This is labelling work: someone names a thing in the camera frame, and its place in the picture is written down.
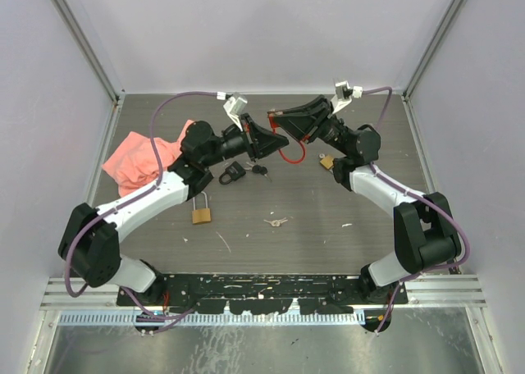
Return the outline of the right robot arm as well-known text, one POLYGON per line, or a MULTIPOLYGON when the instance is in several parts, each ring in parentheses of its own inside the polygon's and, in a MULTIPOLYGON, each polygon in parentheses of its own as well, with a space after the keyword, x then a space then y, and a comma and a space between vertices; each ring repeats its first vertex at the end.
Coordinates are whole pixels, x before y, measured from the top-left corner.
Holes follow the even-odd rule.
POLYGON ((320 139, 339 151, 342 155, 332 167, 335 181, 391 216, 394 249, 362 268, 358 288, 364 300, 379 303, 394 283, 444 268, 463 255, 459 227, 446 197, 410 189, 376 166, 381 136, 373 126, 349 128, 323 96, 267 115, 272 128, 283 129, 299 143, 320 139))

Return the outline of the large brass padlock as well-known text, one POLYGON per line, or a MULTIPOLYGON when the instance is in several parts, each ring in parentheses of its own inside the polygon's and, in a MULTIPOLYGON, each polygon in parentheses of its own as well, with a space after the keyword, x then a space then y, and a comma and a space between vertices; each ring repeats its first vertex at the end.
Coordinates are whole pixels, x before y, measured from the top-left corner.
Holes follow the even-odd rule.
POLYGON ((212 221, 211 209, 208 206, 208 195, 203 191, 201 193, 204 199, 204 207, 197 208, 197 197, 192 198, 192 224, 202 225, 212 221))

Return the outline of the black-headed key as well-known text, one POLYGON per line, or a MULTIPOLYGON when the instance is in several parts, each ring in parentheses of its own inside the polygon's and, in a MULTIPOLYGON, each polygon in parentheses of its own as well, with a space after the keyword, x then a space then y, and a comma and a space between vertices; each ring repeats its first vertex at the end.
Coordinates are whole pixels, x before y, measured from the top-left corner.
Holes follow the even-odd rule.
POLYGON ((268 170, 265 166, 261 166, 261 165, 258 165, 258 164, 255 164, 251 171, 255 174, 258 174, 258 175, 261 175, 261 176, 264 176, 267 180, 271 181, 272 179, 270 178, 270 176, 268 175, 268 170))

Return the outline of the black padlock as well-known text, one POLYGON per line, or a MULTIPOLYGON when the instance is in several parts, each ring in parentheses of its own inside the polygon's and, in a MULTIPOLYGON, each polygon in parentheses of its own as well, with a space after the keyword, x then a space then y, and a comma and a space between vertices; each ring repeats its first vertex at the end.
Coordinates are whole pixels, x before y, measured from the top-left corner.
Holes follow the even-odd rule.
POLYGON ((221 185, 228 185, 246 175, 246 170, 238 163, 232 162, 219 176, 218 181, 221 185))

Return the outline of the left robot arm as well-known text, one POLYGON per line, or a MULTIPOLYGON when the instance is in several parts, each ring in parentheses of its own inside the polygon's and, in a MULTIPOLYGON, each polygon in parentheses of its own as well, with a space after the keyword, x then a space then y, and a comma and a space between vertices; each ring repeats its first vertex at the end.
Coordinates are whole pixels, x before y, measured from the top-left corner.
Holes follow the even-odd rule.
POLYGON ((120 245, 145 222, 204 191, 213 178, 210 166, 242 154, 263 159, 289 143, 248 114, 240 121, 220 136, 206 121, 191 123, 180 143, 181 155, 156 180, 111 203, 75 207, 58 249, 66 262, 65 278, 75 273, 88 287, 116 284, 133 290, 146 305, 159 303, 164 285, 158 273, 143 260, 121 255, 120 245))

